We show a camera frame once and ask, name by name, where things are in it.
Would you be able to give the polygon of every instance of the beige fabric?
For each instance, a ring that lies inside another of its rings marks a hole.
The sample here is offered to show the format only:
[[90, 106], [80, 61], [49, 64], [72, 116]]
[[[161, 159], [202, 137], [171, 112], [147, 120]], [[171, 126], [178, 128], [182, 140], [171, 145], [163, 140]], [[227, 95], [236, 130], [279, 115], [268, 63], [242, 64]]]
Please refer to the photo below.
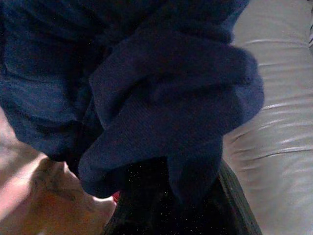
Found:
[[115, 206], [84, 193], [64, 163], [17, 141], [0, 108], [0, 235], [99, 235]]
[[252, 0], [234, 44], [251, 51], [265, 82], [265, 106], [224, 139], [264, 235], [313, 235], [313, 1]]

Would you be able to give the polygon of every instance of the white leather cushion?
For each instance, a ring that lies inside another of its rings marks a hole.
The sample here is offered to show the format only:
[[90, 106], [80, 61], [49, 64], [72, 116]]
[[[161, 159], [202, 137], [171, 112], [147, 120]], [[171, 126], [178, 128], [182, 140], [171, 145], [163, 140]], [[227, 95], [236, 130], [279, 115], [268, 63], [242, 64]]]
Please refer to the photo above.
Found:
[[313, 1], [252, 0], [234, 45], [251, 51], [265, 105], [224, 138], [224, 158], [264, 235], [313, 235]]

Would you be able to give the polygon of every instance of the wrinkled fabric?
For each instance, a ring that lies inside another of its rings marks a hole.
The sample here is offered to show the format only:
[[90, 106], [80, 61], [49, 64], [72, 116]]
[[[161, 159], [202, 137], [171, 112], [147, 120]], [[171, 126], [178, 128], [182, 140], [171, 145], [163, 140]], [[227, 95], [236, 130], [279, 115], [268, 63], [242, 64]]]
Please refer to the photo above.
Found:
[[262, 108], [256, 60], [229, 45], [248, 0], [3, 3], [0, 105], [20, 141], [67, 161], [92, 195], [165, 156], [175, 196], [196, 203], [223, 135]]

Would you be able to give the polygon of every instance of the dark blue cloth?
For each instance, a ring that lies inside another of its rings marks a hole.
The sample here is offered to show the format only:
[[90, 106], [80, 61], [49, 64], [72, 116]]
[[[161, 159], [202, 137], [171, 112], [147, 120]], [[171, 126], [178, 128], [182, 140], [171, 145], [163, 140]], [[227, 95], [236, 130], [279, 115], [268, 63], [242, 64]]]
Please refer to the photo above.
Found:
[[2, 1], [0, 105], [20, 141], [92, 195], [165, 156], [174, 194], [196, 203], [223, 135], [263, 106], [256, 60], [229, 45], [248, 0]]

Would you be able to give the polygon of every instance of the white sofa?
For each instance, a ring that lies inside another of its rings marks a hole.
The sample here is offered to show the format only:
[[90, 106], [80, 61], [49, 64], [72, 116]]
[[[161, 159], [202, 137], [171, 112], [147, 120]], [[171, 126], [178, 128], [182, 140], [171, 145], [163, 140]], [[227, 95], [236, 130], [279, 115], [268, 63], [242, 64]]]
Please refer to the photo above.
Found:
[[312, 4], [251, 0], [234, 29], [258, 59], [265, 105], [225, 136], [224, 158], [264, 235], [313, 235]]

